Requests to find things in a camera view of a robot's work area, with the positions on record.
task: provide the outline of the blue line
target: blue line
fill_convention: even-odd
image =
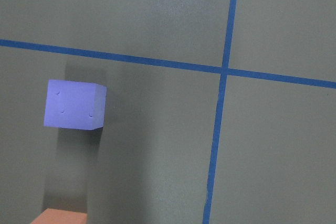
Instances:
[[[254,71],[239,70],[239,69],[228,69],[228,75],[336,89],[336,82],[308,79],[308,78],[301,78],[301,77],[294,77],[294,76],[282,76],[280,74],[273,74],[273,73],[262,73],[262,72],[254,72]]]
[[[42,44],[35,44],[35,43],[28,43],[28,42],[5,40],[5,39],[0,39],[0,46],[22,48],[22,49],[29,49],[29,50],[36,50],[36,51],[43,51],[43,52],[55,52],[58,54],[65,54],[65,55],[84,56],[84,57],[91,57],[91,58],[97,58],[97,59],[131,62],[131,63],[138,63],[138,64],[144,64],[144,65],[160,66],[160,67],[167,67],[167,68],[178,68],[178,69],[193,70],[193,71],[208,72],[208,73],[221,73],[221,70],[222,70],[220,67],[199,65],[199,64],[193,64],[193,63],[170,61],[170,60],[159,60],[159,59],[143,58],[143,57],[129,56],[129,55],[118,55],[118,54],[112,54],[109,52],[90,51],[90,50],[83,50],[83,49],[42,45]]]
[[[217,107],[216,107],[213,141],[212,141],[212,146],[211,146],[210,165],[209,165],[208,181],[207,181],[207,197],[206,197],[206,202],[204,205],[204,212],[203,212],[203,224],[209,224],[209,221],[210,221],[212,196],[214,192],[214,182],[215,182],[215,173],[216,173],[216,165],[217,165],[217,154],[218,154],[218,147],[219,147],[219,137],[221,134],[226,80],[227,80],[227,74],[228,74],[227,70],[229,66],[233,27],[234,27],[234,21],[235,21],[236,3],[237,3],[237,0],[230,0],[230,6],[229,6],[229,12],[228,12],[228,18],[227,18],[227,26],[226,26],[225,43],[224,43],[224,52],[223,52],[222,73],[220,74],[221,78],[219,80],[219,94],[218,94]]]

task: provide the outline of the cube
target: cube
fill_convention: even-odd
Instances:
[[[94,130],[104,126],[106,87],[49,80],[44,126]]]
[[[87,214],[57,209],[46,209],[31,224],[86,224]]]

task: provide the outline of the gray floor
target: gray floor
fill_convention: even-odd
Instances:
[[[0,39],[222,63],[229,0],[0,4]],[[334,16],[334,0],[237,0],[230,67],[336,81]],[[52,169],[87,176],[89,224],[202,223],[218,74],[6,47],[0,62],[0,223],[40,214]],[[49,79],[108,88],[88,163],[55,166],[88,135],[43,127]],[[335,223],[335,102],[335,89],[228,77],[210,223]]]

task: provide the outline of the orange block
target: orange block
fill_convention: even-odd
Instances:
[[[86,224],[87,214],[64,210],[45,210],[31,224]]]

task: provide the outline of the purple cube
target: purple cube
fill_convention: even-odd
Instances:
[[[104,126],[106,87],[49,80],[44,126],[94,130]]]

